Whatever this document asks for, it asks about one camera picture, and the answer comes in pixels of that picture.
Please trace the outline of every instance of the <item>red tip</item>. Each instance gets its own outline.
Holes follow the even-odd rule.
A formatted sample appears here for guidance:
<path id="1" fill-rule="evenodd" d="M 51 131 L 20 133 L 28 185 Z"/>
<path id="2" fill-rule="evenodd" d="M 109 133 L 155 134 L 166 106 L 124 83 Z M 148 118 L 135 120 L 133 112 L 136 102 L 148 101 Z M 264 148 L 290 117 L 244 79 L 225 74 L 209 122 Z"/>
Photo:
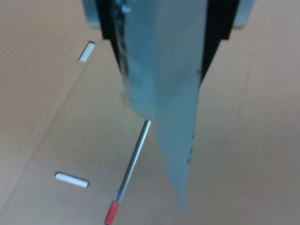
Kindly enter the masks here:
<path id="1" fill-rule="evenodd" d="M 112 204 L 109 207 L 109 211 L 106 215 L 104 224 L 111 225 L 113 223 L 113 219 L 117 214 L 118 208 L 119 208 L 119 203 L 116 201 L 112 201 Z"/>

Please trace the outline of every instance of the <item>thin metal stick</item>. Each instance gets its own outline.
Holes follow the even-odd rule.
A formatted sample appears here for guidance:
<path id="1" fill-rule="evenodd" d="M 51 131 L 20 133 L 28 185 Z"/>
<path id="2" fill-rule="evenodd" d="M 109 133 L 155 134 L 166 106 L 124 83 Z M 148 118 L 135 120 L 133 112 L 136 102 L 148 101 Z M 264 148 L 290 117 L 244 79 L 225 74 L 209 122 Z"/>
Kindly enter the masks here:
<path id="1" fill-rule="evenodd" d="M 119 190 L 117 198 L 116 198 L 116 201 L 119 202 L 119 203 L 121 202 L 121 200 L 123 198 L 123 195 L 125 193 L 125 190 L 126 190 L 128 182 L 130 180 L 133 168 L 135 167 L 135 163 L 137 161 L 137 158 L 139 157 L 140 151 L 142 149 L 145 138 L 147 136 L 147 132 L 149 130 L 150 124 L 151 124 L 150 120 L 145 121 L 144 126 L 143 126 L 142 131 L 141 131 L 141 134 L 139 136 L 139 139 L 137 140 L 137 143 L 135 145 L 135 150 L 134 150 L 134 152 L 132 154 L 132 157 L 130 159 L 128 168 L 126 170 L 125 176 L 123 178 L 120 190 Z"/>

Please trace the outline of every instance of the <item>cardboard surface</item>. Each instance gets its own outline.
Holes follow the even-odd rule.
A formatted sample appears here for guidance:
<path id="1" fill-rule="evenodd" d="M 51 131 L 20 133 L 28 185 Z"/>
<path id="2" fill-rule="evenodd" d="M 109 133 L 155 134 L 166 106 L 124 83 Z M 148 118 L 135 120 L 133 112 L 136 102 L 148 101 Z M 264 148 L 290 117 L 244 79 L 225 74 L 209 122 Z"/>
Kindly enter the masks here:
<path id="1" fill-rule="evenodd" d="M 1 1 L 0 27 L 1 209 L 100 34 L 73 0 Z"/>

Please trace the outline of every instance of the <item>metal rod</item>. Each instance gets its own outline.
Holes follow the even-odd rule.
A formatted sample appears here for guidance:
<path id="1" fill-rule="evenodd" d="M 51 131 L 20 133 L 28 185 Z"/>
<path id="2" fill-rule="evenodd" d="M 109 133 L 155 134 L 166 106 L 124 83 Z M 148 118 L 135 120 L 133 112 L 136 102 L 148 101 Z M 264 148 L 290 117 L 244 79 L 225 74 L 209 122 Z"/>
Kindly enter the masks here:
<path id="1" fill-rule="evenodd" d="M 137 158 L 139 157 L 139 154 L 140 154 L 140 151 L 141 151 L 142 146 L 144 144 L 145 138 L 147 136 L 147 132 L 149 130 L 150 124 L 151 124 L 150 120 L 145 121 L 144 126 L 143 126 L 142 131 L 141 131 L 141 134 L 139 136 L 139 139 L 137 140 L 137 143 L 135 145 L 135 150 L 134 150 L 134 152 L 132 154 L 132 157 L 130 159 L 129 165 L 127 167 L 125 176 L 123 178 L 120 190 L 119 190 L 117 198 L 116 198 L 116 201 L 119 202 L 119 203 L 121 202 L 121 200 L 123 198 L 123 195 L 125 193 L 127 184 L 129 183 L 133 168 L 135 167 L 135 163 L 137 161 Z"/>

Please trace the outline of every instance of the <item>white slot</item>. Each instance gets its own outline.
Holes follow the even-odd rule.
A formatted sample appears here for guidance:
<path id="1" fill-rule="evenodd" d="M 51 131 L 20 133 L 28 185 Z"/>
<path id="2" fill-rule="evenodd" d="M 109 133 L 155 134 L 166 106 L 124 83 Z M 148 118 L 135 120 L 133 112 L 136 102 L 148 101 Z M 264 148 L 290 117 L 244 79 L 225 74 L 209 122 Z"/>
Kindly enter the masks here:
<path id="1" fill-rule="evenodd" d="M 64 182 L 68 182 L 70 184 L 75 184 L 75 185 L 84 187 L 84 188 L 86 188 L 89 185 L 89 182 L 87 180 L 81 179 L 78 177 L 74 177 L 72 175 L 69 175 L 69 174 L 66 174 L 63 172 L 57 172 L 55 174 L 55 178 L 58 180 L 62 180 Z"/>
<path id="2" fill-rule="evenodd" d="M 88 59 L 88 57 L 90 56 L 90 54 L 93 51 L 94 47 L 95 47 L 95 43 L 89 41 L 88 44 L 86 45 L 84 51 L 82 52 L 82 54 L 79 58 L 79 61 L 85 62 Z"/>

